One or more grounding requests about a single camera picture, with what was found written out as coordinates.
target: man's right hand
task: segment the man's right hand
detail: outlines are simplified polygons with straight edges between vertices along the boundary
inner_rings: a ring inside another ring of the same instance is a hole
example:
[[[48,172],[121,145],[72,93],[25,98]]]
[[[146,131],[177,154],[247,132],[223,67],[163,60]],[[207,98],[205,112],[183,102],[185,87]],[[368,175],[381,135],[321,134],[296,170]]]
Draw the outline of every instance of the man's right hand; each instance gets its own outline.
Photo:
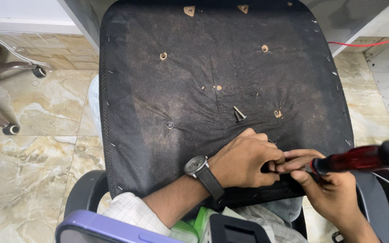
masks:
[[[322,177],[325,183],[319,185],[310,174],[298,169],[325,156],[315,150],[292,150],[284,155],[291,160],[277,166],[277,170],[291,171],[313,208],[340,230],[346,242],[379,242],[358,207],[355,177],[351,173],[328,173]]]

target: floor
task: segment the floor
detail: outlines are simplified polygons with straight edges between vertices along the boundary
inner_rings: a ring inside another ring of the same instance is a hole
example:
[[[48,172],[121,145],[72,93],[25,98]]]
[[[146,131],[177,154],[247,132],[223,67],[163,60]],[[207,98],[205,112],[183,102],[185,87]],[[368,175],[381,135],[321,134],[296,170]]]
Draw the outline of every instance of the floor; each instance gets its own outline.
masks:
[[[389,138],[389,113],[362,54],[334,59],[349,106],[355,145]],[[0,242],[52,242],[74,183],[104,169],[103,150],[87,100],[96,71],[53,70],[0,78],[0,115],[21,127],[17,136],[0,129]],[[102,200],[99,212],[110,203]],[[332,242],[335,228],[303,203],[309,242]]]

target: screw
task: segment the screw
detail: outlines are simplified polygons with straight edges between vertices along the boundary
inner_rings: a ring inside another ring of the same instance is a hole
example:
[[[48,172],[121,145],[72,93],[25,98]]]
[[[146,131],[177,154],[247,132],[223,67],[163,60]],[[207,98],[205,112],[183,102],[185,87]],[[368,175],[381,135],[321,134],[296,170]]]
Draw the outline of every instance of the screw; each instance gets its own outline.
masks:
[[[240,122],[242,122],[244,120],[244,119],[242,119],[240,117],[240,115],[237,112],[235,112],[234,114],[235,114],[235,117],[236,117],[236,123],[240,123]]]
[[[238,108],[236,108],[236,106],[234,106],[233,108],[236,110],[236,112],[238,112],[238,114],[242,117],[243,120],[247,117]]]

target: leg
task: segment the leg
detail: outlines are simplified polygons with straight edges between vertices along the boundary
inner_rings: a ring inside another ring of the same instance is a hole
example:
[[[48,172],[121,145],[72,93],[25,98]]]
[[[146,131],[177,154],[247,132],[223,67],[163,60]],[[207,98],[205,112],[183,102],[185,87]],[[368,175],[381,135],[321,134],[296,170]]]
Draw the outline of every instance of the leg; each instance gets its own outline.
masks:
[[[102,124],[100,120],[99,75],[95,76],[89,85],[88,102],[89,108],[91,109],[91,113],[93,114],[95,128],[97,128],[100,141],[103,144]]]
[[[303,197],[287,198],[273,202],[261,203],[269,211],[283,219],[284,224],[292,228],[291,222],[300,215],[303,206]]]

